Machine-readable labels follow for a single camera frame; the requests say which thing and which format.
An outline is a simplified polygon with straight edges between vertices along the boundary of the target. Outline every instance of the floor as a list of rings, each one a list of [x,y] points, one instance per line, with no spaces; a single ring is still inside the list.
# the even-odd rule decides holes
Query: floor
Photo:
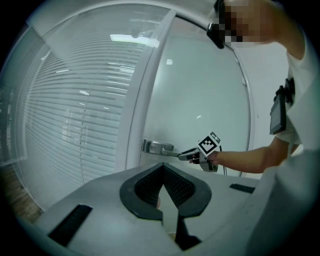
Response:
[[[33,201],[20,183],[12,166],[0,169],[0,183],[13,213],[30,223],[34,223],[42,214],[41,208]]]

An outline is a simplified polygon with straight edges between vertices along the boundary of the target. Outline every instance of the man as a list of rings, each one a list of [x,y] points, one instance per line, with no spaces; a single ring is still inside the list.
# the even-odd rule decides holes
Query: man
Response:
[[[269,0],[225,0],[225,23],[244,42],[268,44],[277,42],[287,50],[289,73],[295,83],[297,101],[319,72],[319,61],[303,29],[279,5]],[[286,103],[286,110],[291,107]],[[244,173],[259,174],[278,166],[300,144],[299,137],[286,118],[286,130],[275,135],[269,146],[245,152],[213,152],[208,159],[214,165]]]

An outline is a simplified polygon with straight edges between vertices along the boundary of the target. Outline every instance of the window blinds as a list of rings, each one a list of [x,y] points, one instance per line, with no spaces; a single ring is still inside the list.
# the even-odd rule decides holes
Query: window blinds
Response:
[[[21,33],[0,76],[0,166],[18,160],[14,136],[18,97],[35,56],[44,46],[32,29],[24,27]]]
[[[131,78],[166,9],[116,5],[79,14],[50,38],[21,92],[17,134],[25,185],[44,209],[84,183],[112,174]]]

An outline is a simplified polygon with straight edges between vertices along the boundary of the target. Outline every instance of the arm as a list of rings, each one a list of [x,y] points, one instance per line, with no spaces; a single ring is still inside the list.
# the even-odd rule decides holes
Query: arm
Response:
[[[245,152],[214,152],[208,159],[214,165],[223,165],[243,173],[260,174],[268,167],[278,166],[287,158],[289,143],[274,137],[269,146]],[[292,147],[291,153],[298,145]]]

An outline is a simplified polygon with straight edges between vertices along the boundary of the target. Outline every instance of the black rubber pad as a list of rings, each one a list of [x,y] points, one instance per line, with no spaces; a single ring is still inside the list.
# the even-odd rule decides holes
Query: black rubber pad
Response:
[[[79,204],[63,221],[49,234],[49,237],[58,244],[66,247],[92,208]]]
[[[255,187],[240,185],[237,183],[231,184],[230,188],[235,189],[235,190],[240,190],[242,192],[246,192],[246,193],[250,193],[250,194],[252,194],[255,191]]]

